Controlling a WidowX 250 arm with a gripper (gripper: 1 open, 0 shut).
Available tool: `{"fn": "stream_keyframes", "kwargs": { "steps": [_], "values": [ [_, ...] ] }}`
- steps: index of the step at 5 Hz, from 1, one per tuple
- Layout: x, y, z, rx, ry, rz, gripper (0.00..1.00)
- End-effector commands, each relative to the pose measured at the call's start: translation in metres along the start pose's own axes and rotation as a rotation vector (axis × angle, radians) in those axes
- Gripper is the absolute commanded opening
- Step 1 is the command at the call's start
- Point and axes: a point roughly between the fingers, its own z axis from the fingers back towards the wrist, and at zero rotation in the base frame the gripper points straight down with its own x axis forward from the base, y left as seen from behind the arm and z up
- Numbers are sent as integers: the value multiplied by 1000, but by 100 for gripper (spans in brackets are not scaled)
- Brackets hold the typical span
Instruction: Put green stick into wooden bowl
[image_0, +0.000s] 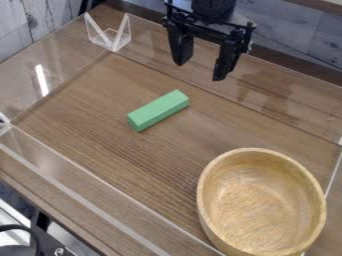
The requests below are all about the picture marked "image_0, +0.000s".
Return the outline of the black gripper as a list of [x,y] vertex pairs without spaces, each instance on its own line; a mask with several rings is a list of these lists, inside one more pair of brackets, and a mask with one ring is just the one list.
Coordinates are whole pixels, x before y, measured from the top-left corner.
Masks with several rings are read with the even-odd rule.
[[[213,74],[214,81],[225,80],[236,67],[241,45],[244,53],[252,50],[252,36],[257,23],[240,13],[236,2],[166,2],[165,6],[169,19],[229,35],[221,44]],[[173,60],[182,66],[194,54],[194,37],[176,23],[168,24],[168,31]]]

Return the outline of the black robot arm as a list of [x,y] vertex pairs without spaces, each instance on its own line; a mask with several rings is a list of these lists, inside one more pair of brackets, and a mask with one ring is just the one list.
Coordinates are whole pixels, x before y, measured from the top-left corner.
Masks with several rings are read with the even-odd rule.
[[241,55],[252,50],[257,23],[237,12],[237,0],[164,2],[168,8],[164,26],[176,64],[182,66],[193,58],[197,38],[209,41],[220,46],[213,80],[225,80],[236,69]]

